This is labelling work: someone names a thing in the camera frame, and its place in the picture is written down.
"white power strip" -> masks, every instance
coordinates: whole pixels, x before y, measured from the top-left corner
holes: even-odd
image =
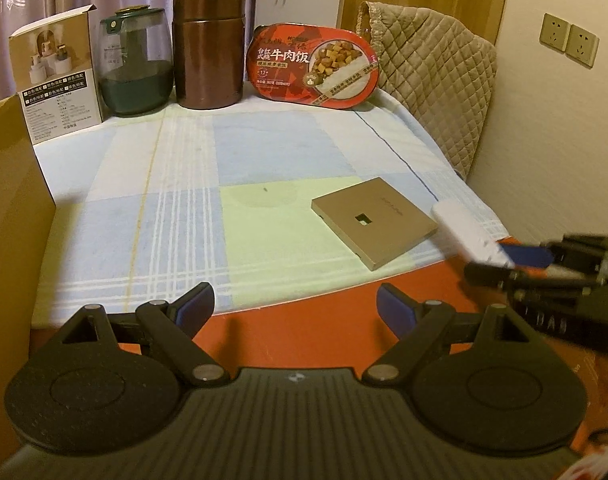
[[[431,209],[439,228],[455,245],[466,263],[478,262],[513,268],[515,264],[473,218],[468,209],[456,200],[442,200]]]

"brown box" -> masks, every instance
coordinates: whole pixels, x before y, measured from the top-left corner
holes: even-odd
[[[437,229],[380,177],[314,198],[311,208],[370,270],[411,250]]]
[[[92,70],[95,6],[67,10],[18,28],[10,64],[33,144],[101,123]]]
[[[0,462],[19,443],[4,390],[28,359],[30,320],[55,203],[16,95],[0,101]]]

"beige quilted fabric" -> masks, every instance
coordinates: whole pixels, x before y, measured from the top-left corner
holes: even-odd
[[[470,170],[497,70],[495,47],[436,10],[364,2],[357,33],[379,58],[379,86],[435,139],[453,168]]]

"wall outlet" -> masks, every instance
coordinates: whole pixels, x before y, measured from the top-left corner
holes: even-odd
[[[600,38],[596,35],[577,25],[571,25],[571,32],[568,36],[568,44],[566,45],[566,54],[585,65],[593,66],[599,44]]]
[[[571,24],[552,14],[544,14],[540,41],[564,52]]]

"bowl image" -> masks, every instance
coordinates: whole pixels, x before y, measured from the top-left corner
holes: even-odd
[[[312,52],[305,83],[307,86],[315,88],[320,94],[328,94],[333,88],[369,64],[369,59],[364,51],[351,41],[326,41]],[[332,99],[354,98],[367,87],[369,75],[370,73],[367,73],[332,95]]]

